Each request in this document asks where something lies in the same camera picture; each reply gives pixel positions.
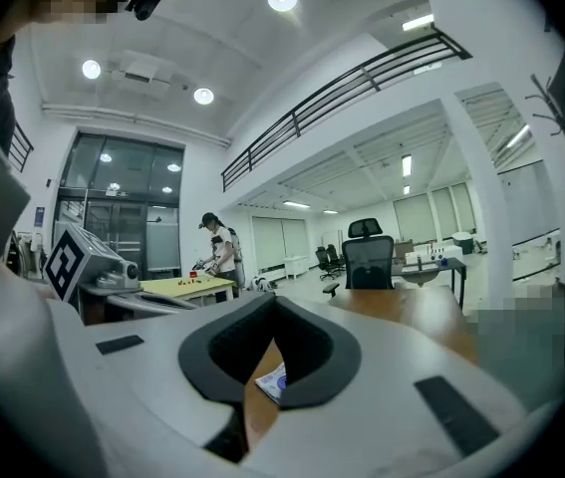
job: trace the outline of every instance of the black metal railing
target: black metal railing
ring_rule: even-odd
[[[10,144],[10,154],[8,156],[12,166],[22,172],[23,168],[25,168],[25,162],[32,150],[34,150],[34,145],[27,139],[25,132],[23,132],[19,123],[16,122],[14,136],[12,136],[12,143]]]
[[[222,172],[224,191],[262,163],[282,145],[300,137],[329,114],[352,104],[367,92],[379,92],[415,76],[416,70],[437,62],[470,54],[449,36],[434,29],[432,34],[392,48],[360,64],[313,93],[264,131]]]

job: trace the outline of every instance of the black cap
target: black cap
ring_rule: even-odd
[[[212,212],[205,212],[202,216],[202,223],[198,225],[198,228],[206,227],[211,221],[216,221],[218,217]]]

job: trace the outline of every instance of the white floor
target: white floor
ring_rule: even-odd
[[[521,246],[517,247],[519,259],[513,261],[513,271],[516,277],[543,269],[546,266],[545,257],[550,254],[549,250],[543,248]],[[476,310],[487,307],[488,296],[488,256],[486,255],[464,255],[462,261],[467,266],[465,294],[463,299],[463,313],[470,315]],[[558,268],[532,276],[526,280],[514,282],[514,294],[516,298],[531,297],[533,290],[531,286],[552,285],[555,282]],[[305,299],[325,303],[329,300],[328,294],[323,294],[322,289],[331,283],[339,283],[340,288],[346,285],[346,274],[342,274],[336,280],[330,278],[320,280],[322,271],[315,268],[297,279],[279,280],[276,293],[289,298]],[[450,273],[440,273],[426,285],[450,285]],[[455,296],[459,298],[459,278],[455,276]],[[395,277],[394,283],[402,283],[400,288],[418,289],[416,284],[404,282],[402,278]]]

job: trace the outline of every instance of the table leg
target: table leg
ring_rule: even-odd
[[[459,291],[459,307],[463,312],[463,292],[465,289],[465,277],[466,277],[466,268],[461,269],[461,290]]]

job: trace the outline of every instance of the chair armrest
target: chair armrest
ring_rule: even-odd
[[[337,289],[340,286],[339,283],[332,283],[330,285],[327,285],[322,292],[324,294],[330,294],[332,298],[335,298],[335,289]]]

